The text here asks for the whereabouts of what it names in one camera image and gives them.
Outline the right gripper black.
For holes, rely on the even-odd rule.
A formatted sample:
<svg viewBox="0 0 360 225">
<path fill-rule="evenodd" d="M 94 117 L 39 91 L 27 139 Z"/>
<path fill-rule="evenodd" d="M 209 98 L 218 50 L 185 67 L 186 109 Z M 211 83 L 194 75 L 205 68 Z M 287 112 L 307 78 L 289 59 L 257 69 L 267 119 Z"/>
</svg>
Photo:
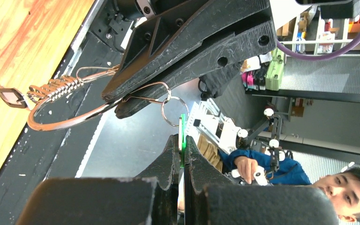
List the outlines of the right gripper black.
<svg viewBox="0 0 360 225">
<path fill-rule="evenodd" d="M 268 0 L 114 0 L 135 28 L 120 68 L 103 90 L 117 101 L 149 82 L 170 87 L 272 50 Z"/>
</svg>

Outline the black tagged key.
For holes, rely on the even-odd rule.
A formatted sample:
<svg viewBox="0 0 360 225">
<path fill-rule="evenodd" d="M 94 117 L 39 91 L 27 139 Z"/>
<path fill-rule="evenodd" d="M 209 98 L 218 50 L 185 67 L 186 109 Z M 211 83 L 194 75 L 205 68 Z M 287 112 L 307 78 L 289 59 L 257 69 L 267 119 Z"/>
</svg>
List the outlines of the black tagged key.
<svg viewBox="0 0 360 225">
<path fill-rule="evenodd" d="M 28 108 L 23 94 L 15 88 L 0 88 L 0 98 L 9 107 L 20 109 Z"/>
</svg>

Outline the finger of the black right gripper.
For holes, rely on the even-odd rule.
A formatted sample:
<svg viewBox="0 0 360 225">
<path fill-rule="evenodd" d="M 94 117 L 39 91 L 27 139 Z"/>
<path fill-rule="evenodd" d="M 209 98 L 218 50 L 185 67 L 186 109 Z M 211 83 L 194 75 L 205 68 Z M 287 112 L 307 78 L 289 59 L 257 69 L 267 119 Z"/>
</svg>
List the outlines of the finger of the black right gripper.
<svg viewBox="0 0 360 225">
<path fill-rule="evenodd" d="M 217 95 L 225 89 L 242 62 L 250 57 L 267 53 L 276 46 L 273 22 L 263 22 L 252 28 L 240 25 L 236 29 L 224 29 L 201 42 L 189 54 L 146 81 L 137 78 L 138 84 L 126 91 L 123 102 L 115 109 L 117 118 L 130 117 L 147 105 L 148 98 L 159 98 L 166 93 L 164 82 L 173 89 L 193 79 L 202 79 L 209 95 Z"/>
</svg>

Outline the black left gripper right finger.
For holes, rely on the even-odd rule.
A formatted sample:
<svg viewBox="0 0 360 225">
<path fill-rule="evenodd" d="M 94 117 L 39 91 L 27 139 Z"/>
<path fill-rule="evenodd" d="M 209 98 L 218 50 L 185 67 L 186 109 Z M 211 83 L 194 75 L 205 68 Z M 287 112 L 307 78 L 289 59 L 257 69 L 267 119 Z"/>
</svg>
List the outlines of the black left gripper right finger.
<svg viewBox="0 0 360 225">
<path fill-rule="evenodd" d="M 330 200 L 311 187 L 236 185 L 203 157 L 191 136 L 185 148 L 187 225 L 336 225 Z"/>
</svg>

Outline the large silver keyring with clips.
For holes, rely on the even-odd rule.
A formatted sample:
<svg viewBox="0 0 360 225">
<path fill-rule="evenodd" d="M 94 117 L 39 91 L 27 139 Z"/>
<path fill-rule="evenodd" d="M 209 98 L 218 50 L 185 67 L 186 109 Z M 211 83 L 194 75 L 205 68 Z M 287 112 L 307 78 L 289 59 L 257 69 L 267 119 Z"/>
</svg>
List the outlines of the large silver keyring with clips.
<svg viewBox="0 0 360 225">
<path fill-rule="evenodd" d="M 99 67 L 99 70 L 99 73 L 83 78 L 79 77 L 79 75 L 62 75 L 61 77 L 50 79 L 47 84 L 40 87 L 31 85 L 30 91 L 27 92 L 27 97 L 35 103 L 35 106 L 26 105 L 26 108 L 30 111 L 27 125 L 36 131 L 66 129 L 91 120 L 120 103 L 136 98 L 131 93 L 113 103 L 104 103 L 96 109 L 78 115 L 77 111 L 87 95 L 89 83 L 105 76 L 115 75 L 119 70 L 119 66 L 116 65 L 111 68 Z M 59 116 L 60 120 L 57 122 L 46 123 L 42 120 L 42 117 L 52 113 L 54 107 L 56 107 L 57 112 L 64 113 L 64 115 Z"/>
</svg>

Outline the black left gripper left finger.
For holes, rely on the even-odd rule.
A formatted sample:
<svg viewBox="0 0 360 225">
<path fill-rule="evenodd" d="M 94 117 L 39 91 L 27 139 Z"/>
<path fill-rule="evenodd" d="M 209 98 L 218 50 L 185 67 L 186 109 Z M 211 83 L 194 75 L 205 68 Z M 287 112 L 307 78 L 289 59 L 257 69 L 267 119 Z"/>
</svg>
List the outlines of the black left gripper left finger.
<svg viewBox="0 0 360 225">
<path fill-rule="evenodd" d="M 179 137 L 134 178 L 51 178 L 33 191 L 19 225 L 177 224 Z"/>
</svg>

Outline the green tagged key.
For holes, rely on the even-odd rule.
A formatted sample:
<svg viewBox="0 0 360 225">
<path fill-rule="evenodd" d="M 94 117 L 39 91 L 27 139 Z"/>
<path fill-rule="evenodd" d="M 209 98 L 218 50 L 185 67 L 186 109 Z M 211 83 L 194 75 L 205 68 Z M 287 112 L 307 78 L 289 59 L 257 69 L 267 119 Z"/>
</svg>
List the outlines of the green tagged key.
<svg viewBox="0 0 360 225">
<path fill-rule="evenodd" d="M 164 111 L 164 106 L 166 103 L 168 103 L 170 100 L 177 100 L 179 102 L 181 102 L 185 108 L 187 113 L 183 113 L 180 115 L 179 117 L 179 123 L 178 125 L 175 125 L 173 123 L 171 123 L 166 115 L 165 115 L 165 111 Z M 184 167 L 185 167 L 185 154 L 186 154 L 186 134 L 185 134 L 185 127 L 187 124 L 187 120 L 189 117 L 189 108 L 187 106 L 187 104 L 185 103 L 185 101 L 177 96 L 172 96 L 171 94 L 168 94 L 167 98 L 161 103 L 161 114 L 164 118 L 164 120 L 170 124 L 173 127 L 178 127 L 178 152 L 180 153 L 180 174 L 179 174 L 179 184 L 178 184 L 178 188 L 179 188 L 179 194 L 178 194 L 178 200 L 177 200 L 177 210 L 178 210 L 178 219 L 183 218 L 183 224 L 186 224 L 186 220 L 185 220 L 185 182 L 184 182 Z"/>
</svg>

